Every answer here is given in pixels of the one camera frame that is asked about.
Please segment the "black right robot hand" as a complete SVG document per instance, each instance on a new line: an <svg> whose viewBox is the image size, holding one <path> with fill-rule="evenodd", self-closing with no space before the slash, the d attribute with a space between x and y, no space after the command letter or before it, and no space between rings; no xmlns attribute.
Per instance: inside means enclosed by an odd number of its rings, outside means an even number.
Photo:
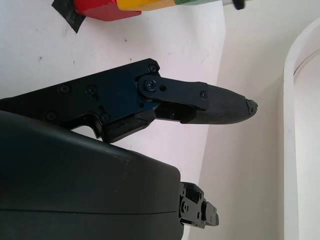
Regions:
<svg viewBox="0 0 320 240"><path fill-rule="evenodd" d="M178 169L114 143L154 120L228 125L258 104L144 59L0 101L3 240L180 240L219 225Z"/></svg>

